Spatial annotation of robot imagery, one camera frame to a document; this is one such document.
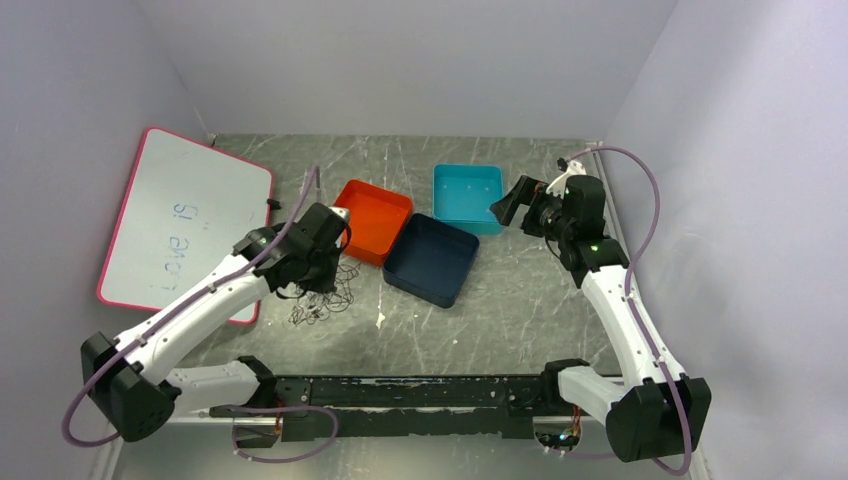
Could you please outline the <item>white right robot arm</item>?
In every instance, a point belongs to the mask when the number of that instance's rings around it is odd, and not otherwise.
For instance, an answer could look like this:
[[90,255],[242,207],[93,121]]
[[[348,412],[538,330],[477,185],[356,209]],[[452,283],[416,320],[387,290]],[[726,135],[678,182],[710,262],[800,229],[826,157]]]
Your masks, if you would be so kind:
[[572,275],[606,331],[622,384],[579,359],[545,368],[539,398],[550,413],[571,406],[603,424],[615,456],[623,462],[662,461],[680,455],[684,473],[697,449],[712,394],[702,378],[689,376],[653,326],[619,242],[605,232],[603,183],[586,174],[563,175],[548,184],[526,175],[490,207],[507,226],[527,206],[521,230],[556,243],[557,259]]

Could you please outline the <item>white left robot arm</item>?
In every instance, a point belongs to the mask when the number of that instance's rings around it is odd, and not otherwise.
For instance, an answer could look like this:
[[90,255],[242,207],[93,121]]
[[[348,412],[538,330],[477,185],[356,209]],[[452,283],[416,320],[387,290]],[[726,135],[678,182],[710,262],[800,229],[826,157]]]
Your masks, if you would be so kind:
[[222,365],[179,362],[240,310],[289,286],[327,293],[352,237],[350,213],[312,204],[290,224],[248,232],[199,284],[114,338],[81,346],[87,396],[127,442],[145,439],[173,415],[236,405],[261,416],[279,406],[274,373],[253,356]]

